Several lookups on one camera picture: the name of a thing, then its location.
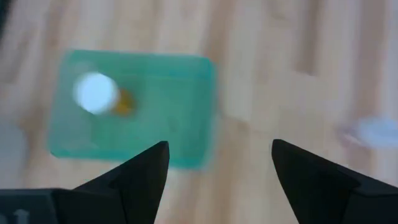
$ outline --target black plastic part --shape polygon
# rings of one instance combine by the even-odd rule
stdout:
[[[398,223],[398,188],[280,139],[272,159],[300,224]]]
[[[0,190],[0,224],[154,223],[168,168],[160,142],[74,190]]]

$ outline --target wooden floor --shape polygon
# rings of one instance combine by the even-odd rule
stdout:
[[[0,49],[0,116],[28,133],[25,187],[72,188],[117,165],[45,150],[69,48],[198,54],[218,66],[215,159],[207,171],[169,171],[156,223],[296,223],[271,161],[274,138],[398,185],[394,151],[342,144],[336,134],[358,116],[390,111],[380,103],[389,3],[15,0]]]

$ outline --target teal plastic tray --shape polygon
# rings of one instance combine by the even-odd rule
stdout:
[[[72,98],[75,80],[101,72],[131,93],[128,117],[93,115]],[[202,168],[215,137],[216,71],[203,57],[74,50],[60,66],[47,145],[57,157],[126,161],[168,141],[170,165]]]

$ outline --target green transparent container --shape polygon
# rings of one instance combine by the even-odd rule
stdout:
[[[86,72],[111,77],[134,99],[130,116],[93,115],[73,100]],[[126,161],[168,141],[170,165],[202,168],[215,138],[216,71],[203,57],[74,50],[60,66],[47,145],[57,157]]]

